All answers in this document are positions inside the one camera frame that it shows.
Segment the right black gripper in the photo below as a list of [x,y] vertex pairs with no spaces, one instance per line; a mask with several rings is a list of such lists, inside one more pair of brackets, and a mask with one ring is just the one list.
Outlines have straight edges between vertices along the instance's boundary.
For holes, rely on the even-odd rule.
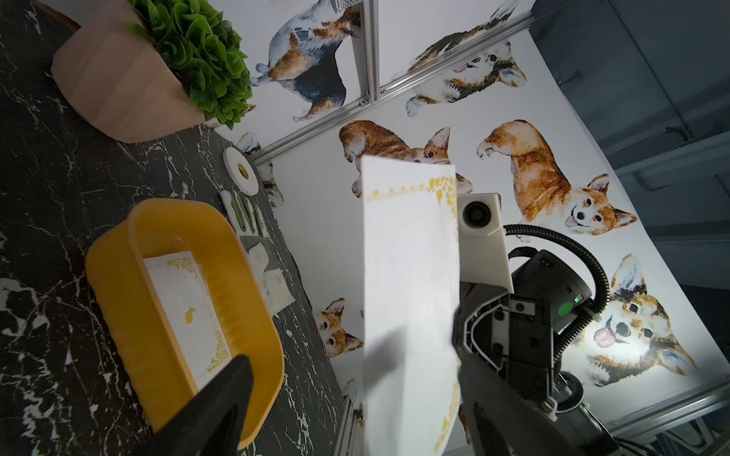
[[562,370],[559,336],[589,304],[589,286],[547,250],[514,250],[527,261],[513,290],[460,283],[454,343],[471,444],[477,455],[568,455],[570,444],[533,410],[576,410],[584,388]]

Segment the stack of stationery paper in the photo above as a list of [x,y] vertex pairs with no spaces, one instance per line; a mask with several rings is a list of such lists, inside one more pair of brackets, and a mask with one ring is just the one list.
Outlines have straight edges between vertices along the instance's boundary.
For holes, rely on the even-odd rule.
[[201,390],[232,359],[203,272],[189,251],[146,258],[144,265]]

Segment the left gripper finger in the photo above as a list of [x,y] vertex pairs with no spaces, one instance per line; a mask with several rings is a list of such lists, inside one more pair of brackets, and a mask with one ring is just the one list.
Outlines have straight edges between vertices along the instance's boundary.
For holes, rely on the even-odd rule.
[[135,455],[234,455],[243,433],[254,374],[248,356],[233,358]]

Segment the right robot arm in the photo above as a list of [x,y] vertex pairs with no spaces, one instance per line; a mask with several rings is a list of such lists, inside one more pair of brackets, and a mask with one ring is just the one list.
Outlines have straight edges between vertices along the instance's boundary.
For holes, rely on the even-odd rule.
[[463,283],[452,345],[461,364],[459,418],[477,455],[652,455],[612,436],[563,370],[558,339],[592,302],[570,266],[546,250],[516,248],[525,263],[505,287]]

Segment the yellow plastic storage box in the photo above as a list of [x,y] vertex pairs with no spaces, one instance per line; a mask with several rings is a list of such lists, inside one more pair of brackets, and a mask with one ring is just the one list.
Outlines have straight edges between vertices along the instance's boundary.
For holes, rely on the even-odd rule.
[[241,242],[227,219],[199,201],[146,199],[91,245],[87,278],[146,421],[160,431],[199,387],[144,263],[180,253],[191,254],[202,268],[222,326],[222,341],[233,355],[245,355],[251,362],[253,392],[239,443],[244,450],[254,442],[279,395],[284,356]]

